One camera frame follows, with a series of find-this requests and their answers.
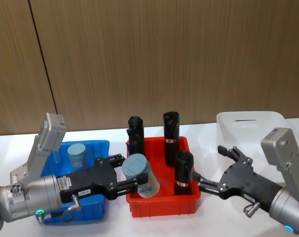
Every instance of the blue plastic bin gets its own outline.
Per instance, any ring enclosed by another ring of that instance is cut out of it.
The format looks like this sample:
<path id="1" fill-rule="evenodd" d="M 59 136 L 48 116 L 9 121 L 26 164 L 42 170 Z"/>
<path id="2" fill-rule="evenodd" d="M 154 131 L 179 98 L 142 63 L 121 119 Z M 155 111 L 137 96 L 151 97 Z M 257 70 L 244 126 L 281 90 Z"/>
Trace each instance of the blue plastic bin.
<path id="1" fill-rule="evenodd" d="M 94 165 L 96 158 L 107 158 L 109 155 L 109 141 L 75 141 L 75 142 L 63 142 L 60 150 L 52 152 L 47 158 L 45 166 L 43 168 L 41 176 L 49 174 L 55 174 L 56 177 L 64 174 L 73 173 L 74 169 L 71 161 L 69 160 L 67 149 L 69 146 L 75 143 L 82 143 L 86 147 L 86 162 L 88 168 Z M 105 197 L 103 195 L 94 195 L 87 198 L 80 199 L 82 207 L 81 211 L 73 211 L 73 221 L 93 221 L 103 219 L 105 214 Z M 62 208 L 51 211 L 59 212 L 64 211 L 68 207 L 73 205 L 72 202 L 68 202 L 62 205 Z M 45 221 L 45 224 L 57 224 L 61 223 L 61 217 L 51 218 Z"/>

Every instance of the table surface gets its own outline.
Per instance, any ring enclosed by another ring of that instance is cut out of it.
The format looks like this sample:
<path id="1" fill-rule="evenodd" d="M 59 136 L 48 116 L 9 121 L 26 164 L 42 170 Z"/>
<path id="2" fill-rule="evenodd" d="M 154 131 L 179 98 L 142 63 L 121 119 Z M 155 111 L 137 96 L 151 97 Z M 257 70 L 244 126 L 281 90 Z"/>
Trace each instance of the table surface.
<path id="1" fill-rule="evenodd" d="M 299 118 L 287 119 L 299 136 Z M 216 123 L 181 125 L 180 135 L 188 140 L 194 155 L 195 169 L 204 177 L 219 181 L 226 167 L 232 163 L 228 158 L 217 154 Z M 146 137 L 163 136 L 162 127 L 145 128 Z M 67 132 L 63 141 L 109 140 L 109 154 L 126 155 L 125 142 L 128 140 L 126 129 Z M 29 155 L 34 134 L 0 136 L 0 185 L 10 183 L 9 173 L 23 164 Z M 261 161 L 254 159 L 254 171 L 265 175 Z M 121 171 L 118 180 L 124 180 Z M 269 167 L 268 178 L 283 182 L 275 167 Z M 104 220 L 95 223 L 66 226 L 41 226 L 35 217 L 28 217 L 13 223 L 4 223 L 0 237 L 19 232 L 19 236 L 235 236 L 235 237 L 286 237 L 292 234 L 281 224 L 271 219 L 261 209 L 249 219 L 243 208 L 249 203 L 240 197 L 222 200 L 210 194 L 201 194 L 202 205 L 195 214 L 180 216 L 158 216 L 132 218 L 125 197 L 118 197 L 107 204 Z"/>

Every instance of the robotic arm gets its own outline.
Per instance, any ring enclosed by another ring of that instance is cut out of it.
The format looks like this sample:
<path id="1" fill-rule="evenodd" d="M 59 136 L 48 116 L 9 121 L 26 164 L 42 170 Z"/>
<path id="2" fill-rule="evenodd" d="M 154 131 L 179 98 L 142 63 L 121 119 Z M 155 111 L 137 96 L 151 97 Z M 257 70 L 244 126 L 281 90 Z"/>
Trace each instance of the robotic arm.
<path id="1" fill-rule="evenodd" d="M 133 180 L 118 182 L 115 167 L 122 166 L 121 154 L 106 159 L 96 159 L 91 169 L 78 171 L 62 177 L 48 175 L 40 177 L 46 159 L 51 151 L 59 150 L 66 132 L 61 115 L 47 113 L 42 127 L 30 152 L 28 161 L 10 173 L 8 186 L 0 186 L 0 230 L 3 222 L 12 222 L 36 215 L 40 223 L 55 216 L 71 214 L 81 210 L 80 199 L 103 194 L 114 200 L 118 196 L 137 192 L 138 185 L 148 182 L 143 174 Z M 74 205 L 65 212 L 46 212 L 59 209 L 63 203 L 73 201 Z"/>
<path id="2" fill-rule="evenodd" d="M 299 235 L 299 147 L 289 128 L 275 128 L 261 142 L 269 164 L 281 171 L 286 187 L 258 175 L 251 166 L 253 160 L 237 147 L 227 150 L 218 146 L 219 154 L 235 161 L 223 174 L 220 182 L 212 182 L 194 172 L 202 192 L 222 199 L 240 196 L 251 204 L 244 213 L 251 218 L 261 208 L 274 220 Z"/>

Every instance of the black cylinder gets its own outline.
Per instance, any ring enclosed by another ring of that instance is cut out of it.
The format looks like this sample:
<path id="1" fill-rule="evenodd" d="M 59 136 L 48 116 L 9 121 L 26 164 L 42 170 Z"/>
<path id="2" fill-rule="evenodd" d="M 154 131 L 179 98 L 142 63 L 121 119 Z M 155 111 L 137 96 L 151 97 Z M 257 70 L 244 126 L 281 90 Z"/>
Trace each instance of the black cylinder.
<path id="1" fill-rule="evenodd" d="M 132 116 L 130 117 L 128 124 L 129 128 L 126 132 L 129 135 L 129 154 L 133 155 L 139 153 L 145 155 L 143 120 L 138 116 Z"/>
<path id="2" fill-rule="evenodd" d="M 179 113 L 167 112 L 163 115 L 165 137 L 165 162 L 168 166 L 175 166 L 179 151 Z"/>
<path id="3" fill-rule="evenodd" d="M 193 155 L 187 151 L 177 153 L 175 164 L 175 195 L 190 195 Z"/>

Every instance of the green indicator light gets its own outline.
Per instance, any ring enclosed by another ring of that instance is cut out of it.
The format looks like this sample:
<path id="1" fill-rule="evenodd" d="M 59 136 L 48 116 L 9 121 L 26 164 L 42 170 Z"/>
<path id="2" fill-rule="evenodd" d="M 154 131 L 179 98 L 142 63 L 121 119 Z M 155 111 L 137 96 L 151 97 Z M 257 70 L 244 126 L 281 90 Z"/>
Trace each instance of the green indicator light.
<path id="1" fill-rule="evenodd" d="M 43 214 L 43 213 L 44 213 L 44 210 L 42 210 L 42 209 L 36 211 L 36 215 L 41 215 L 41 214 Z"/>

